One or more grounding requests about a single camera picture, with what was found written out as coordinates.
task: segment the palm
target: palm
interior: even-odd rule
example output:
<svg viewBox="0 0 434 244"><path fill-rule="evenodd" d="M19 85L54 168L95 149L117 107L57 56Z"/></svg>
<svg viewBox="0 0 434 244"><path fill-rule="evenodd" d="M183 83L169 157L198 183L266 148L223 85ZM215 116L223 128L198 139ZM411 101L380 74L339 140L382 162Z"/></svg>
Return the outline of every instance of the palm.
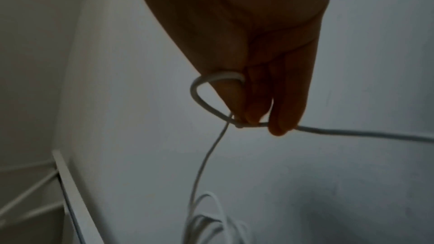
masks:
<svg viewBox="0 0 434 244"><path fill-rule="evenodd" d="M282 135L301 118L321 18L328 0L146 0L201 74L242 71L245 86L213 87L242 120L257 123L273 108L270 132Z"/></svg>

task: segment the cable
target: cable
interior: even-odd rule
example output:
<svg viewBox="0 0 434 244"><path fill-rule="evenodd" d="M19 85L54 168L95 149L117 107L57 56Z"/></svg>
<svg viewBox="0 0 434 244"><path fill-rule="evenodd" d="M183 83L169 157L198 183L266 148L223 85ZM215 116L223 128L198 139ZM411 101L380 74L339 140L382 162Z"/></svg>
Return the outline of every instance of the cable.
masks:
<svg viewBox="0 0 434 244"><path fill-rule="evenodd" d="M198 95L197 88L201 84L207 82L214 82L219 80L239 80L244 83L245 78L241 73L238 72L219 72L207 76L198 77L190 87L190 93L193 99L204 109L209 111L210 113L216 115L222 120L226 121L226 124L219 134L216 141L213 143L209 151L206 153L205 158L200 165L199 171L196 175L196 179L193 184L193 188L190 195L189 200L189 208L188 215L184 225L184 235L183 235L183 244L197 244L200 240L201 234L205 231L205 229L213 223L216 223L217 226L211 231L211 233L202 239L201 244L207 244L209 241L216 236L217 234L223 232L226 244L251 244L253 243L253 234L251 233L249 227L246 223L242 221L236 221L228 216L226 216L223 207L221 206L217 196L212 192L205 192L201 194L197 199L195 199L196 191L199 185L200 178L202 176L203 170L208 162L209 157L212 152L216 148L217 144L223 138L226 130L229 127L229 124L233 124L238 128L243 127L267 127L268 123L262 122L259 125L249 125L240 123L232 118L232 113L229 116L224 115L219 112L215 108L208 105L200 96ZM404 134L404 133L389 133L389 132L380 132L380 131L354 131L354 130L335 130L335 129L321 129L315 127L306 127L306 126L297 126L295 128L297 131L314 133L319 135L330 135L330 136L357 136L357 137L373 137L373 138L383 138L383 139L394 139L394 140L402 140L402 141L416 141L416 142L427 142L434 143L434 137L432 136L423 136L423 135L412 135L412 134ZM214 200L219 214L213 215L209 213L200 213L194 215L196 208L199 203L210 197Z"/></svg>

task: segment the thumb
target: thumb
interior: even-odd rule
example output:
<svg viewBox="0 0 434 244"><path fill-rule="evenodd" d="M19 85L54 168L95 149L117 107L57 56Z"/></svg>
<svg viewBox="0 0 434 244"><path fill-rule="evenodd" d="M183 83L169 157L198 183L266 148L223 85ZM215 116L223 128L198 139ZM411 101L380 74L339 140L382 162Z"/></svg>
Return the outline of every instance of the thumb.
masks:
<svg viewBox="0 0 434 244"><path fill-rule="evenodd" d="M211 86L237 120L245 122L246 92L244 85L238 80L220 80L212 82Z"/></svg>

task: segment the wire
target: wire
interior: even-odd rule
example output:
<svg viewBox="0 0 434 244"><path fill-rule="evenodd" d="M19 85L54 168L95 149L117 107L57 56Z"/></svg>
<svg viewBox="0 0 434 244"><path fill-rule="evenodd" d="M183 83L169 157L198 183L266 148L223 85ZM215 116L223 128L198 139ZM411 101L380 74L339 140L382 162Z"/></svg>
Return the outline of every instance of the wire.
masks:
<svg viewBox="0 0 434 244"><path fill-rule="evenodd" d="M268 123L262 122L259 125L249 125L240 123L232 118L232 113L229 116L224 115L219 112L215 108L208 105L200 96L198 95L197 89L198 86L207 83L214 82L219 80L239 80L242 83L245 82L245 78L241 73L238 72L219 72L211 75L200 76L198 77L190 87L190 93L193 99L204 109L209 111L210 113L216 115L222 120L226 121L226 124L223 130L220 132L218 138L213 143L209 151L206 153L205 158L200 165L199 171L196 175L196 179L193 184L193 188L190 194L189 200L189 208L188 215L184 225L184 235L183 235L183 244L197 244L199 243L201 234L205 231L213 223L217 225L214 226L211 233L202 238L201 244L207 244L209 241L213 239L214 236L223 232L226 244L251 244L254 241L253 234L251 233L249 227L246 223L242 221L236 221L228 216L226 216L223 207L221 206L217 196L212 192L205 192L201 194L197 199L196 191L199 185L200 178L203 174L205 166L208 162L209 157L212 152L215 150L217 144L223 138L226 130L229 127L229 124L233 124L238 128L244 127L267 127ZM425 135L414 135L414 134L405 134L405 133L390 133L390 132L381 132L381 131L354 131L354 130L338 130L338 129L322 129L315 127L306 127L306 126L297 126L295 128L297 131L308 132L319 135L329 135L329 136L357 136L357 137L372 137L372 138L382 138L382 139L393 139L393 140L401 140L401 141L416 141L416 142L427 142L434 143L434 137L425 136ZM196 208L199 203L210 197L214 200L219 214L213 215L209 213L199 213L194 214Z"/></svg>

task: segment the white wall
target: white wall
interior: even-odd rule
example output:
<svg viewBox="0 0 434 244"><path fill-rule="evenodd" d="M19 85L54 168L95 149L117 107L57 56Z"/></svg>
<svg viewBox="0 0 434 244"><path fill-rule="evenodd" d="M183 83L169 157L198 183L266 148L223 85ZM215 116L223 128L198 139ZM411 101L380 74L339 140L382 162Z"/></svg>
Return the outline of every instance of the white wall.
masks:
<svg viewBox="0 0 434 244"><path fill-rule="evenodd" d="M331 0L302 124L434 132L433 13L434 0ZM143 0L85 0L55 147L107 243L179 241L193 178L223 127L189 97L196 76ZM231 127L200 189L257 243L432 243L433 152Z"/></svg>
<svg viewBox="0 0 434 244"><path fill-rule="evenodd" d="M0 166L51 155L82 0L0 0Z"/></svg>

